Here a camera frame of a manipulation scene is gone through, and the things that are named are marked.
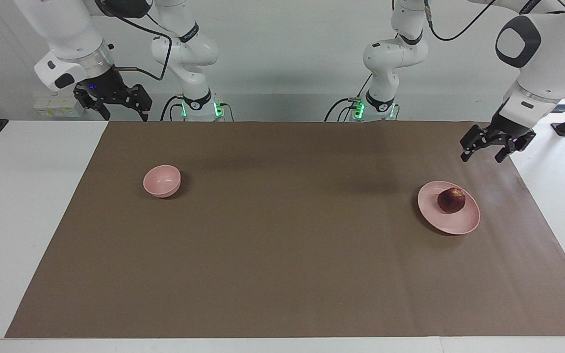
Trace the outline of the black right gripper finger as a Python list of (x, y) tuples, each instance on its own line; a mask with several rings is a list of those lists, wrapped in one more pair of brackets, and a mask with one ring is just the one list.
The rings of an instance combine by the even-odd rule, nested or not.
[(111, 114), (104, 104), (104, 99), (93, 98), (81, 84), (76, 84), (73, 89), (74, 97), (80, 102), (81, 107), (85, 110), (94, 110), (98, 112), (104, 121), (109, 121)]
[(143, 122), (148, 122), (152, 104), (153, 99), (151, 99), (143, 85), (136, 84), (132, 87), (127, 87), (124, 106), (135, 110)]

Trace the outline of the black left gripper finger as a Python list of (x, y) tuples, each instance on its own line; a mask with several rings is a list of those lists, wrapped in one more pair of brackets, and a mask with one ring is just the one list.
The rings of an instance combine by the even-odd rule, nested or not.
[(467, 162), (474, 152), (489, 147), (488, 131), (479, 125), (473, 125), (461, 139), (461, 159)]
[(526, 134), (513, 138), (511, 135), (502, 133), (496, 139), (497, 145), (502, 145), (501, 150), (495, 155), (497, 163), (502, 163), (507, 156), (517, 151), (524, 151), (535, 138), (536, 132), (528, 130)]

